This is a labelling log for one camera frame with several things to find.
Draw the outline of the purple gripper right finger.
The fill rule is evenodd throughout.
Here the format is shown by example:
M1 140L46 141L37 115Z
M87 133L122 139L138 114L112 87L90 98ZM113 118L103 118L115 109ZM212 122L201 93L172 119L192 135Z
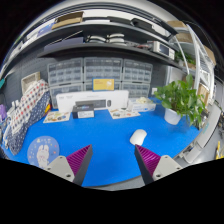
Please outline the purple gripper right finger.
M182 169L170 156L159 156L139 145L135 146L134 154L146 185Z

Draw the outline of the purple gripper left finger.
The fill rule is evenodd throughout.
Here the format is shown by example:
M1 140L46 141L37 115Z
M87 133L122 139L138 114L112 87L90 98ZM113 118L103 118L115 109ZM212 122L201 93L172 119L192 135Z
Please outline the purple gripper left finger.
M93 155L92 145L85 146L72 154L58 156L45 170L81 186Z

